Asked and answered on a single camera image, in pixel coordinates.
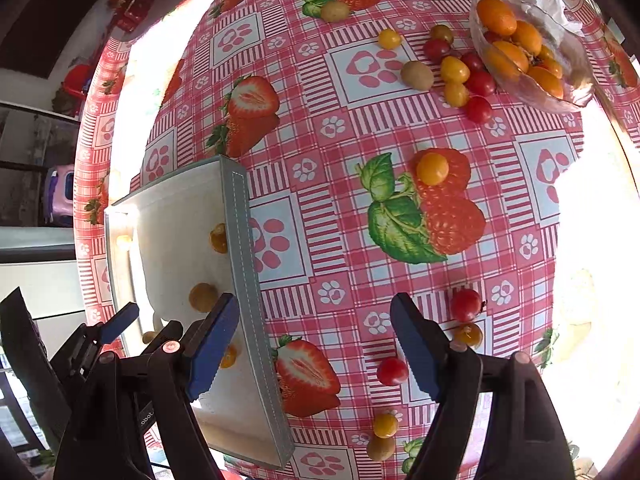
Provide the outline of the orange cherry tomato with stem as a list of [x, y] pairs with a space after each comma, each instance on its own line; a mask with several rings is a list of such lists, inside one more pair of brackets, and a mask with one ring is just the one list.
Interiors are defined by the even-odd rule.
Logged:
[[467, 344], [470, 348], [480, 348], [484, 334], [475, 323], [463, 324], [454, 329], [454, 340]]

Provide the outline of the brown longan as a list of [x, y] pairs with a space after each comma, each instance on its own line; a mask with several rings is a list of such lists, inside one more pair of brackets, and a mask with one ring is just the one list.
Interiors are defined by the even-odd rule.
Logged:
[[352, 14], [348, 4], [331, 0], [324, 4], [320, 11], [320, 18], [326, 23], [339, 23], [347, 20]]
[[380, 438], [374, 434], [367, 445], [367, 456], [372, 462], [384, 462], [384, 460], [391, 458], [395, 451], [394, 437]]
[[400, 71], [402, 82], [414, 90], [428, 91], [433, 87], [434, 74], [432, 70], [420, 61], [409, 61]]

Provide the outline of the yellow cherry tomato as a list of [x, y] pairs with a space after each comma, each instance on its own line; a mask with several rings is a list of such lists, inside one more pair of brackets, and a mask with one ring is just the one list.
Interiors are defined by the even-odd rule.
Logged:
[[448, 160], [440, 153], [425, 153], [416, 165], [416, 176], [427, 186], [440, 185], [447, 179], [448, 174]]
[[401, 34], [398, 34], [396, 30], [386, 28], [378, 33], [378, 45], [384, 50], [395, 50], [401, 43]]

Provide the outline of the brown longan fruit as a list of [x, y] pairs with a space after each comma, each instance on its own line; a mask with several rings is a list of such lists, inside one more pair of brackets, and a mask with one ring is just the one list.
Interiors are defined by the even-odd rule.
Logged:
[[190, 290], [189, 304], [198, 312], [208, 313], [215, 307], [218, 298], [218, 290], [214, 285], [198, 283]]

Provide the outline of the grey shallow cardboard tray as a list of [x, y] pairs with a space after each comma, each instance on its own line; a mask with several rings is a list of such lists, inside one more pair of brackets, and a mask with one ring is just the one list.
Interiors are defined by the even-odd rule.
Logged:
[[114, 306], [140, 309], [124, 333], [129, 354], [142, 350], [149, 330], [170, 321], [190, 327], [226, 292], [234, 296], [238, 324], [202, 359], [228, 347], [236, 358], [192, 390], [195, 419], [214, 450], [284, 467], [294, 443], [262, 318], [246, 170], [215, 156], [161, 177], [107, 208], [105, 238]]

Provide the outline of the red strawberry pattern tablecloth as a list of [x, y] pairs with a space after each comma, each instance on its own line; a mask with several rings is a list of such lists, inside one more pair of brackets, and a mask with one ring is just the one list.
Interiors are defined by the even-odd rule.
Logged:
[[[423, 60], [428, 30], [472, 47], [472, 0], [178, 0], [137, 40], [110, 39], [81, 119], [75, 240], [88, 319], [115, 311], [105, 208], [198, 162], [250, 125], [233, 90], [265, 84], [280, 122], [240, 161], [248, 175], [254, 265], [277, 359], [295, 356], [326, 381], [335, 408], [292, 418], [293, 457], [279, 479], [398, 479], [406, 453], [366, 454], [375, 414], [399, 439], [431, 425], [436, 406], [375, 376], [397, 356], [388, 317], [396, 292], [452, 319], [459, 289], [485, 300], [477, 323], [494, 356], [530, 353], [583, 458], [604, 465], [639, 411], [639, 192], [598, 103], [536, 110], [498, 90], [480, 125], [435, 87], [416, 92], [402, 62]], [[597, 82], [628, 136], [639, 184], [639, 91], [615, 81], [620, 47], [587, 0], [562, 0], [582, 28]], [[386, 28], [395, 50], [378, 45]], [[448, 160], [427, 186], [422, 155]]]

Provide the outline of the red cherry tomato cluster front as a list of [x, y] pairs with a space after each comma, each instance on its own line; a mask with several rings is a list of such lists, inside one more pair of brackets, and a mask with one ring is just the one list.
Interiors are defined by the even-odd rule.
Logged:
[[482, 96], [472, 96], [465, 104], [464, 114], [471, 122], [483, 125], [491, 120], [492, 108]]

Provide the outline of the orange kumquat front in bowl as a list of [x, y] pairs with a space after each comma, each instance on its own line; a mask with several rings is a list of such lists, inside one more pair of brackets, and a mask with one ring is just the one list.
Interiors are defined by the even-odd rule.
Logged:
[[560, 78], [554, 76], [551, 72], [541, 66], [532, 66], [527, 75], [533, 78], [540, 88], [553, 96], [555, 99], [562, 100], [564, 98], [563, 83]]

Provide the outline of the orange kumquat in bowl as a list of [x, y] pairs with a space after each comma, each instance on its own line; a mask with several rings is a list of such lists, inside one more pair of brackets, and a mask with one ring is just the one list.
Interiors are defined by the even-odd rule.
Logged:
[[541, 66], [532, 66], [527, 75], [533, 78], [540, 88], [553, 96], [555, 99], [562, 100], [564, 98], [563, 83], [560, 78], [554, 76], [551, 72]]
[[499, 79], [514, 80], [529, 70], [525, 51], [510, 41], [498, 40], [485, 49], [485, 65]]
[[503, 0], [480, 0], [476, 12], [482, 24], [500, 37], [511, 37], [518, 28], [518, 20]]
[[542, 37], [538, 29], [529, 22], [517, 20], [516, 29], [511, 36], [511, 41], [524, 49], [531, 56], [540, 55]]

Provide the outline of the orange kumquat left in bowl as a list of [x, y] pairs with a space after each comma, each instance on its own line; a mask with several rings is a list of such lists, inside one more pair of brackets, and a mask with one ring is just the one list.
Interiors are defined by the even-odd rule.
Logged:
[[514, 80], [529, 70], [525, 51], [510, 41], [498, 40], [485, 49], [485, 65], [499, 79]]

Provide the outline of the orange kumquat right in bowl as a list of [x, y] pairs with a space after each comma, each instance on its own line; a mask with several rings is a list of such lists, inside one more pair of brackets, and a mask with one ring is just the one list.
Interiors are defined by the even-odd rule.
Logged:
[[531, 56], [540, 55], [542, 37], [538, 29], [529, 22], [517, 20], [516, 29], [511, 36], [511, 41], [524, 49]]

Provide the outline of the clear glass fruit bowl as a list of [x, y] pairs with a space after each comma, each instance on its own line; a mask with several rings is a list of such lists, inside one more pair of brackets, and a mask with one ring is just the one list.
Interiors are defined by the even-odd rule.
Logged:
[[472, 0], [476, 53], [498, 86], [549, 113], [578, 112], [596, 82], [578, 37], [524, 0]]

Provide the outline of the orange kumquat top in bowl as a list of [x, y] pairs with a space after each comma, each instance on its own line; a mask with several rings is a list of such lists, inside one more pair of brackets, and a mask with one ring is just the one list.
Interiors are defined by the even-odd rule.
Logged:
[[480, 0], [476, 12], [482, 24], [500, 37], [511, 37], [518, 28], [518, 20], [503, 0]]

